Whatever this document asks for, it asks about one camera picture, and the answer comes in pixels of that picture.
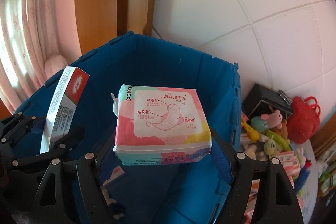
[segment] red and white box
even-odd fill
[[[283,168],[285,169],[285,172],[287,175],[290,175],[293,173],[293,168],[294,168],[294,151],[286,151],[282,152],[276,155],[276,157],[279,159],[281,162]]]
[[[300,167],[300,162],[299,160],[297,159],[296,156],[294,156],[294,160],[293,160],[293,171],[292,173],[290,173],[290,175],[292,177],[296,177],[300,174],[300,170],[301,170],[301,167]]]
[[[40,153],[48,152],[69,133],[79,98],[89,75],[77,67],[65,67],[52,97],[43,130]]]

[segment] blue storage box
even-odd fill
[[[84,139],[70,153],[73,160],[94,152],[115,130],[117,117],[112,111],[110,94],[118,94],[122,84],[196,89],[209,127],[214,128],[236,150],[239,147],[241,90],[237,64],[232,65],[178,44],[129,32],[88,52],[72,66],[90,75],[71,125],[71,128],[85,128]],[[17,112],[37,117],[46,115],[61,74],[62,71],[50,78]],[[15,146],[17,157],[38,154],[41,136],[42,133],[26,135]],[[99,180],[104,181],[116,165],[120,165],[120,162],[108,153]],[[124,194],[115,193],[120,195],[117,198],[109,190],[111,198],[118,202],[124,199],[126,203],[121,202],[126,207],[126,217],[119,223],[131,223],[127,212],[136,214],[137,223],[212,223],[230,190],[226,182],[219,178],[210,156],[192,164],[163,167],[167,169],[160,169],[161,166],[122,168],[128,174],[125,182],[132,183],[134,177],[142,180],[144,197],[139,197],[137,191],[130,193],[130,189],[125,189]],[[153,186],[157,186],[157,194],[147,195]],[[76,183],[73,183],[73,192],[81,223],[87,223]],[[148,208],[152,209],[150,214],[146,212]]]

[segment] green plush toy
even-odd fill
[[[264,144],[264,151],[269,156],[269,158],[274,157],[277,154],[277,144],[273,140],[273,136],[268,139]]]
[[[269,139],[272,138],[278,145],[280,145],[284,150],[286,151],[292,151],[286,140],[284,140],[281,136],[279,136],[277,133],[267,130],[264,133]]]

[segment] sanitary pad package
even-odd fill
[[[114,100],[114,151],[124,165],[196,162],[210,152],[211,133],[196,90],[122,85]]]

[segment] red knitted bag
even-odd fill
[[[309,100],[314,100],[315,103],[309,105],[307,103]],[[288,138],[302,144],[319,129],[321,108],[316,98],[312,96],[304,100],[294,97],[292,107],[294,113],[287,122]]]

